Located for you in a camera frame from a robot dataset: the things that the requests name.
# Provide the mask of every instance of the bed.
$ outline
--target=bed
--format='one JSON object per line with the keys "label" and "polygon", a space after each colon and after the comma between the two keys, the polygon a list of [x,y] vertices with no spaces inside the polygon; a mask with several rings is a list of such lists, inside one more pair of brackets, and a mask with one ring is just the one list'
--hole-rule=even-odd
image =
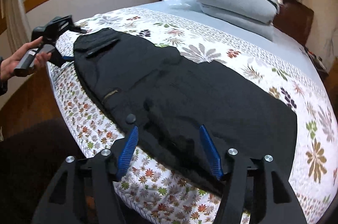
{"label": "bed", "polygon": [[[282,100],[297,113],[297,144],[289,182],[309,224],[316,223],[338,188],[338,128],[322,81],[294,39],[275,29],[274,42],[202,12],[172,9],[163,2],[126,8],[77,23],[88,34],[111,27],[148,39],[158,47],[177,47],[194,62],[217,60]],[[57,42],[72,56],[78,33]],[[72,63],[48,63],[61,114],[85,156],[109,148],[123,134],[83,91]],[[152,223],[212,223],[220,198],[191,185],[136,148],[131,166],[115,191]],[[249,223],[243,212],[242,223]]]}

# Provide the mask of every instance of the light blue sheet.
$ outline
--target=light blue sheet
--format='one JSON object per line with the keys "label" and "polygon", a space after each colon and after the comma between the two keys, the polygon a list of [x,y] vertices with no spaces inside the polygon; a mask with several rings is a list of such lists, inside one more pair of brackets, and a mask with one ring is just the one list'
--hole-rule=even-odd
{"label": "light blue sheet", "polygon": [[275,28],[273,42],[268,39],[249,32],[245,29],[234,26],[228,22],[208,16],[202,11],[196,12],[191,10],[174,9],[165,2],[157,2],[139,6],[141,8],[150,9],[158,12],[168,13],[182,18],[186,18],[204,25],[216,28],[242,40],[250,42],[273,55],[289,62],[293,66],[299,68],[305,75],[313,80],[318,86],[323,87],[323,83],[307,55],[304,55],[303,47],[293,38],[284,34]]}

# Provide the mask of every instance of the headboard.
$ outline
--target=headboard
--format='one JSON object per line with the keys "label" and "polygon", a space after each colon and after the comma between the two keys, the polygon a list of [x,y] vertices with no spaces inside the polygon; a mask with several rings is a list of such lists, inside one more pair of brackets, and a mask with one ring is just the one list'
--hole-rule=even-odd
{"label": "headboard", "polygon": [[314,12],[297,0],[283,0],[273,26],[305,45],[310,35]]}

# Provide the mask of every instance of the silver screw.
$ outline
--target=silver screw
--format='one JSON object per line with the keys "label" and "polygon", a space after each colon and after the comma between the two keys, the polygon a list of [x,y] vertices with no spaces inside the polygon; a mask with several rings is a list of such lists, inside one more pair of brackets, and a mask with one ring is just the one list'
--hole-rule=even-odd
{"label": "silver screw", "polygon": [[228,153],[231,155],[236,155],[238,153],[238,151],[235,148],[231,148],[228,150]]}
{"label": "silver screw", "polygon": [[273,157],[271,155],[267,154],[266,156],[264,156],[264,159],[265,159],[265,161],[272,162]]}
{"label": "silver screw", "polygon": [[105,149],[105,150],[101,151],[101,154],[103,156],[108,156],[110,154],[110,150],[109,149]]}
{"label": "silver screw", "polygon": [[74,157],[74,156],[68,156],[68,157],[65,159],[65,161],[66,161],[67,163],[74,162],[74,160],[75,160],[75,157]]}

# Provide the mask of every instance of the plastic bag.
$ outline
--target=plastic bag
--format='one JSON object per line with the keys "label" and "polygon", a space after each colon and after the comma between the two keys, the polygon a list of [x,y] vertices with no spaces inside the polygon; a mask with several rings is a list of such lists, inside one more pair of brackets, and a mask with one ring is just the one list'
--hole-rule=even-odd
{"label": "plastic bag", "polygon": [[200,3],[196,0],[163,0],[167,6],[173,9],[202,12]]}

